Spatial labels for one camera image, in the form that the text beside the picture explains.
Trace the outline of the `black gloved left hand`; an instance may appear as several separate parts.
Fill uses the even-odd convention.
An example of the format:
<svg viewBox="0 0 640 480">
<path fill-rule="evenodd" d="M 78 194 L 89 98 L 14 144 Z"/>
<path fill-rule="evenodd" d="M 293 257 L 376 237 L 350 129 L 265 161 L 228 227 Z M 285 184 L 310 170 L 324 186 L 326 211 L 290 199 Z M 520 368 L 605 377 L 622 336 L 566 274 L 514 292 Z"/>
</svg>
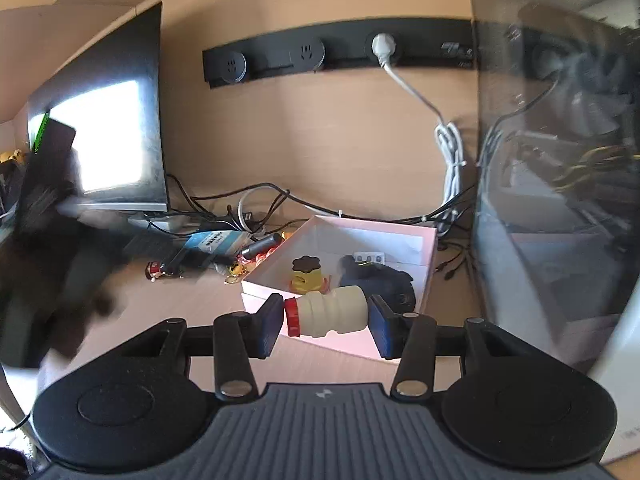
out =
<svg viewBox="0 0 640 480">
<path fill-rule="evenodd" d="M 1 241 L 1 362 L 37 368 L 49 351 L 76 356 L 94 316 L 113 300 L 106 278 L 124 257 L 107 232 L 61 211 L 75 130 L 43 117 L 9 229 Z"/>
</svg>

